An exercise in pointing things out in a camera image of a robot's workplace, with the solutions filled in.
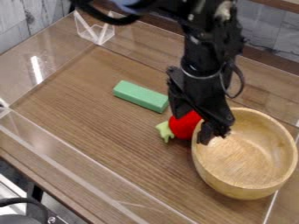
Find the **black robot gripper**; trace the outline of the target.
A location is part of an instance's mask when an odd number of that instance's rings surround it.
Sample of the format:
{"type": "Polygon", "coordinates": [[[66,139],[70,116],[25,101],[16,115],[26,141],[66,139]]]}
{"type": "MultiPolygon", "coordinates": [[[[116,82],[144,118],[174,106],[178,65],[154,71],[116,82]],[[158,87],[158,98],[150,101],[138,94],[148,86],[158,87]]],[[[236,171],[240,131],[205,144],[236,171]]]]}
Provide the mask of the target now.
{"type": "Polygon", "coordinates": [[[233,124],[225,97],[236,98],[244,89],[244,75],[234,63],[226,62],[214,74],[205,77],[193,76],[176,66],[168,67],[166,75],[172,115],[178,119],[193,110],[202,118],[196,143],[208,145],[213,137],[225,138],[233,124]],[[232,74],[240,81],[234,94],[229,93],[232,74]]]}

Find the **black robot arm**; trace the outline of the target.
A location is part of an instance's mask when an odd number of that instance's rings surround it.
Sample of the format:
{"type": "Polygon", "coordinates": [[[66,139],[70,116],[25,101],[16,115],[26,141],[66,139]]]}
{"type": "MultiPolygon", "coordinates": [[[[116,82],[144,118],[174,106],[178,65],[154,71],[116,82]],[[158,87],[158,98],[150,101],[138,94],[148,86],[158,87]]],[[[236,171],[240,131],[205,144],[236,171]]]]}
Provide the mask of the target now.
{"type": "Polygon", "coordinates": [[[104,14],[94,0],[69,0],[94,19],[110,25],[130,25],[144,15],[157,13],[176,21],[184,35],[178,66],[166,68],[168,99],[174,118],[194,113],[202,119],[197,142],[230,132],[234,117],[226,99],[230,76],[242,73],[236,66],[244,38],[237,0],[109,0],[126,13],[121,18],[104,14]]]}

